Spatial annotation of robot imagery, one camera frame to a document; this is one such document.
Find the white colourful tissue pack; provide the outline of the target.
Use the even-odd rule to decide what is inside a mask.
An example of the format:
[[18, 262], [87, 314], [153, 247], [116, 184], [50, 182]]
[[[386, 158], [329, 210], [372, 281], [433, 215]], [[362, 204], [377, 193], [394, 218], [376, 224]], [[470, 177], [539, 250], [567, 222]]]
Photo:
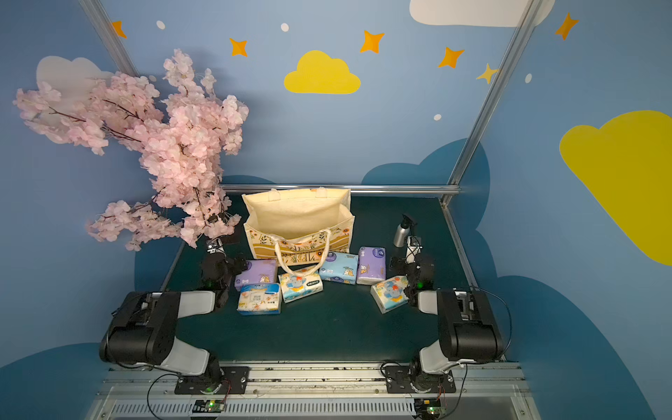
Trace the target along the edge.
[[408, 285], [407, 276], [395, 276], [370, 287], [374, 302], [382, 314], [408, 303], [409, 298], [405, 294]]

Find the white green elephant tissue pack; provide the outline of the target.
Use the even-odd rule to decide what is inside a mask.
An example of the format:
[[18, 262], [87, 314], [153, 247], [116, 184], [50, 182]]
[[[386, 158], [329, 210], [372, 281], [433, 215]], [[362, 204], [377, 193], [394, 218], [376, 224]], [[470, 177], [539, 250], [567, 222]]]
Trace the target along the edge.
[[285, 304], [315, 295], [324, 290], [320, 275], [315, 273], [299, 273], [298, 275], [285, 273], [279, 276], [279, 283]]

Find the light blue tissue pack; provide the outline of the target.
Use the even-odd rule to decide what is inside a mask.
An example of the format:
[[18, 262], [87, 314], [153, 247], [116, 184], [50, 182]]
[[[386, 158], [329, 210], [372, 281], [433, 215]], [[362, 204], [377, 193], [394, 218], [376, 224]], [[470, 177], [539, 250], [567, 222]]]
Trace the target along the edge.
[[358, 255], [330, 251], [318, 274], [323, 281], [355, 285], [358, 265]]

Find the cream canvas tote bag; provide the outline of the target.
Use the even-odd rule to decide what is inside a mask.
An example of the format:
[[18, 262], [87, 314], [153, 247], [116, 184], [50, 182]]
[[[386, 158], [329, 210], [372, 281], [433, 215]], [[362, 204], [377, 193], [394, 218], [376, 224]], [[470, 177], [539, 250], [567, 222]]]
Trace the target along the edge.
[[244, 233], [257, 260], [274, 260], [287, 271], [309, 265], [313, 274], [330, 252], [350, 252], [355, 216], [348, 189], [271, 189], [244, 194], [243, 203]]

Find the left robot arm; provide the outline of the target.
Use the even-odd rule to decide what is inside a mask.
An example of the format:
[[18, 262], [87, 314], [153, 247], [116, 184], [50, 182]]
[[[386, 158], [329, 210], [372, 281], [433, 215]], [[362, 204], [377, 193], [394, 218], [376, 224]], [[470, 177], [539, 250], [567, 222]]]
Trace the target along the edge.
[[131, 292], [115, 312], [101, 345], [103, 362], [123, 369], [158, 369], [176, 376], [182, 395], [222, 393], [227, 384], [217, 356], [177, 338], [178, 321], [222, 309], [235, 277], [248, 269], [242, 257], [208, 250], [201, 288], [191, 292]]

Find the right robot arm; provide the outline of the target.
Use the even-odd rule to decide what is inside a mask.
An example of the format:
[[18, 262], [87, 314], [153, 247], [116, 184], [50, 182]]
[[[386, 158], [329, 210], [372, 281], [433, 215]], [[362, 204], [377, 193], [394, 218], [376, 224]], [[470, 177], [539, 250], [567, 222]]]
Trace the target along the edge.
[[406, 374], [415, 390], [441, 390], [452, 369], [497, 362], [509, 350], [511, 339], [502, 336], [489, 301], [498, 298], [495, 294], [475, 286], [437, 289], [435, 264], [422, 255], [413, 261], [392, 257], [390, 268], [408, 280], [404, 295], [409, 304], [437, 317], [437, 340], [419, 350]]

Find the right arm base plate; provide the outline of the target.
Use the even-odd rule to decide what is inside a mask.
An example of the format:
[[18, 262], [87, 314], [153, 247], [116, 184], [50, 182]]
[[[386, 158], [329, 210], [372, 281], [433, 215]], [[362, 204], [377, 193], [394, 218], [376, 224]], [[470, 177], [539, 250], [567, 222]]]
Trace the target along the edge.
[[385, 364], [380, 368], [389, 394], [452, 394], [457, 391], [452, 374], [426, 374], [414, 367]]

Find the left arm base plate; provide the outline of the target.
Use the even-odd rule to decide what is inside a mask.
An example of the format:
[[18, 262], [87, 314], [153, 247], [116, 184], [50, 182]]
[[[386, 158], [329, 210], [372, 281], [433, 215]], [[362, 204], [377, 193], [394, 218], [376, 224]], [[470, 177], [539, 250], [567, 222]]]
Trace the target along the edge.
[[200, 376], [183, 376], [178, 379], [174, 393], [187, 396], [225, 396], [245, 393], [250, 367], [224, 366], [207, 369]]

